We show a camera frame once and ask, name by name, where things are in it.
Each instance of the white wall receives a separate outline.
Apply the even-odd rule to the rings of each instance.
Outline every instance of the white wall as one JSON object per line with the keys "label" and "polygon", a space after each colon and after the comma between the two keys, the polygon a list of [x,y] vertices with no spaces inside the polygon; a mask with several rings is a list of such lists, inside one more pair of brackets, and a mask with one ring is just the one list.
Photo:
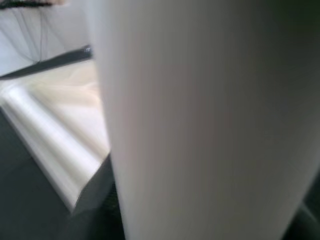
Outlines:
{"label": "white wall", "polygon": [[[1,11],[0,76],[89,44],[84,3],[85,0],[69,0],[62,6]],[[14,46],[29,59],[21,56]]]}

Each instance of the white curved surface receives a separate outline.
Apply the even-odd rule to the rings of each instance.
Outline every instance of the white curved surface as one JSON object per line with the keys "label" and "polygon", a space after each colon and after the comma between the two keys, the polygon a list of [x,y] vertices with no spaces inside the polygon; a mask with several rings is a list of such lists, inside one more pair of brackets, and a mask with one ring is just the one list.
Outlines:
{"label": "white curved surface", "polygon": [[127,240],[280,240],[319,169],[318,32],[243,3],[88,3]]}
{"label": "white curved surface", "polygon": [[[2,109],[71,211],[83,187],[110,152],[108,138],[102,134],[106,131],[97,104],[98,91],[87,96],[81,91],[74,94],[76,97],[68,94],[78,90],[73,80],[79,83],[85,79],[83,74],[68,77],[69,73],[75,76],[77,69],[88,65],[78,63],[0,85]],[[69,85],[67,94],[63,85]],[[90,103],[94,98],[96,104]]]}

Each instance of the white cylindrical object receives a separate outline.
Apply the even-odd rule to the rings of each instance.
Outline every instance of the white cylindrical object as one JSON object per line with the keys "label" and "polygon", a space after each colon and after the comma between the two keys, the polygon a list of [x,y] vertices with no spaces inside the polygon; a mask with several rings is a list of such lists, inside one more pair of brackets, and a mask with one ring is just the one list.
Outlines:
{"label": "white cylindrical object", "polygon": [[90,3],[128,240],[279,240],[318,170],[315,32],[207,2]]}

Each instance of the black edge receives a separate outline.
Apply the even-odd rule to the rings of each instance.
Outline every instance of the black edge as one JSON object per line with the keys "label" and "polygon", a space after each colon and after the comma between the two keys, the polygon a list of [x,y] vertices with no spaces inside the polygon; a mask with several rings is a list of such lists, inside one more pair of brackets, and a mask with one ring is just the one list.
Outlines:
{"label": "black edge", "polygon": [[31,74],[40,73],[46,70],[55,69],[64,65],[73,64],[89,60],[92,58],[92,51],[89,46],[85,46],[81,49],[70,51],[62,55],[56,56],[49,60],[41,61],[34,65],[25,67],[23,69],[0,76],[0,80],[10,80],[15,78],[24,77]]}

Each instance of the wire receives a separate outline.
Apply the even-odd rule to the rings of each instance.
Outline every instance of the wire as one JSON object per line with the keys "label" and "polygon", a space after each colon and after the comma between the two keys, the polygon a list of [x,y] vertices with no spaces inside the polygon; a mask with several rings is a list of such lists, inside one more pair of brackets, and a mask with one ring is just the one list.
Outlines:
{"label": "wire", "polygon": [[33,35],[31,34],[31,31],[30,31],[30,28],[29,28],[29,25],[27,24],[27,21],[26,21],[26,18],[25,18],[25,15],[23,13],[23,11],[21,11],[20,9],[18,9],[18,12],[20,13],[21,17],[22,17],[22,21],[24,23],[24,26],[26,28],[26,31],[30,37],[30,40],[32,42],[32,45],[34,47],[34,50],[36,51],[37,55],[39,56],[40,58],[40,54],[39,54],[39,51],[38,51],[38,48],[37,48],[37,45],[36,45],[36,42],[35,42],[35,39],[33,37]]}
{"label": "wire", "polygon": [[44,27],[45,26],[45,22],[43,21],[43,13],[40,11],[40,8],[38,8],[38,13],[39,13],[39,17],[40,17],[40,25],[41,25],[41,55],[42,55],[42,59],[46,60],[48,57],[48,27]]}
{"label": "wire", "polygon": [[66,48],[66,44],[64,43],[62,37],[54,30],[51,22],[48,20],[47,16],[43,13],[43,11],[41,9],[39,9],[40,12],[42,13],[43,19],[46,22],[46,25],[48,26],[48,28],[50,29],[50,31],[52,32],[52,34],[55,36],[55,38],[60,42],[60,44],[63,47],[63,50],[66,52],[67,48]]}
{"label": "wire", "polygon": [[28,47],[28,50],[29,50],[30,55],[32,56],[33,54],[32,54],[31,47],[30,47],[30,45],[29,45],[29,43],[28,43],[28,41],[27,41],[25,32],[24,32],[24,30],[23,30],[23,28],[22,28],[22,25],[21,25],[21,23],[20,23],[20,21],[19,21],[19,18],[18,18],[18,16],[17,16],[15,10],[11,9],[11,12],[13,13],[13,15],[14,15],[14,17],[15,17],[15,19],[16,19],[16,22],[17,22],[18,25],[19,25],[19,28],[20,28],[21,34],[22,34],[22,36],[23,36],[23,39],[24,39],[24,41],[25,41],[25,43],[26,43],[26,45],[27,45],[27,47]]}
{"label": "wire", "polygon": [[42,61],[42,42],[43,42],[43,19],[42,19],[42,14],[39,10],[39,17],[40,17],[40,59],[39,62]]}
{"label": "wire", "polygon": [[13,39],[10,37],[10,35],[4,30],[4,28],[0,25],[0,30],[2,31],[3,35],[7,38],[8,42],[12,45],[12,47],[15,49],[15,51],[25,60],[31,61],[33,63],[36,63],[37,61],[33,60],[32,58],[25,55],[23,52],[20,51],[20,49],[16,46]]}

